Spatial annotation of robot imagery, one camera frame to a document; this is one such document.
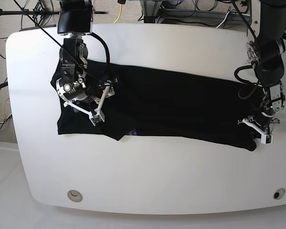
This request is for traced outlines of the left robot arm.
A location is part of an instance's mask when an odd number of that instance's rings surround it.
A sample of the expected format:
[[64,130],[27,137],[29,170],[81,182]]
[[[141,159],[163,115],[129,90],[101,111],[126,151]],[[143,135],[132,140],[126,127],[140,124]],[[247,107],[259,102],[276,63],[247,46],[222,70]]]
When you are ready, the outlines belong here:
[[261,135],[263,144],[271,144],[271,125],[279,123],[275,114],[284,109],[286,97],[281,79],[285,68],[282,54],[286,50],[283,35],[286,30],[286,0],[251,0],[250,19],[247,20],[233,0],[232,5],[247,27],[246,43],[250,65],[235,70],[235,78],[252,91],[239,95],[242,100],[250,98],[261,87],[263,98],[254,115],[241,120]]

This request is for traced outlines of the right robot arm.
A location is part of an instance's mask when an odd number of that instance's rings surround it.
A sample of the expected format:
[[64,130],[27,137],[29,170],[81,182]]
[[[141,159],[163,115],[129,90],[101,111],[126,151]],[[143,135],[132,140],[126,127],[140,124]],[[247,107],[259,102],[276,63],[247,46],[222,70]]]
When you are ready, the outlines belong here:
[[[94,7],[92,0],[61,0],[58,34],[65,35],[60,50],[61,76],[56,80],[58,96],[64,106],[88,115],[93,124],[105,121],[102,106],[115,94],[109,75],[110,53],[105,41],[92,32]],[[105,67],[96,73],[88,72],[88,48],[85,35],[98,40],[105,50]]]

